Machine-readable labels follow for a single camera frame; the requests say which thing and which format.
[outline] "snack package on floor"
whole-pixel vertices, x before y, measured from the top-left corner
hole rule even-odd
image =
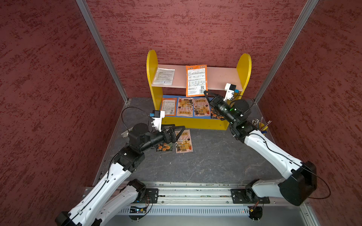
[[[194,98],[194,112],[195,116],[211,116],[209,103],[205,97]]]
[[[192,117],[193,115],[193,98],[178,98],[177,116]]]
[[[181,134],[180,138],[176,142],[176,153],[192,152],[191,134],[190,130],[186,129]]]
[[[172,151],[173,148],[173,144],[172,143],[163,143],[163,144],[159,144],[156,151],[157,152],[169,152]]]

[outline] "pink shelf board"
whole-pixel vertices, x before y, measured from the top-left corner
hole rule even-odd
[[[154,85],[156,87],[186,88],[186,66],[159,64],[159,68],[175,69],[175,76],[171,86]],[[242,90],[239,75],[236,68],[207,67],[208,90],[224,90],[226,83],[236,85],[238,90]]]

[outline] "metal mounting plate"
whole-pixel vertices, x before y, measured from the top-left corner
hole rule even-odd
[[[246,189],[230,189],[232,202],[234,204],[255,204],[253,202],[249,202],[246,199]],[[270,204],[269,197],[259,198],[259,204]]]
[[[158,188],[146,188],[145,195],[148,195],[152,198],[153,203],[157,203],[158,199]]]

